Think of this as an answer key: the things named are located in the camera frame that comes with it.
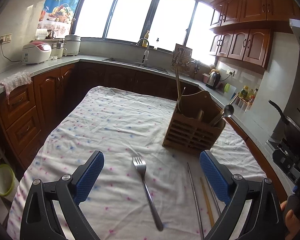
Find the right hand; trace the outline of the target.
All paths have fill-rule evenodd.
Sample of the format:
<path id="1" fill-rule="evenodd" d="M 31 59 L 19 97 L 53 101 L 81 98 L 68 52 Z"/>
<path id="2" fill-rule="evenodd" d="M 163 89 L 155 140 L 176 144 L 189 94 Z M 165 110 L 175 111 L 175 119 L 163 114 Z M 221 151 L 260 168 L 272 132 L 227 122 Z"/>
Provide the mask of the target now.
<path id="1" fill-rule="evenodd" d="M 289 210 L 285 216 L 285 224 L 288 229 L 288 233 L 285 240 L 293 239 L 300 230 L 300 219 L 296 217 L 293 210 Z"/>

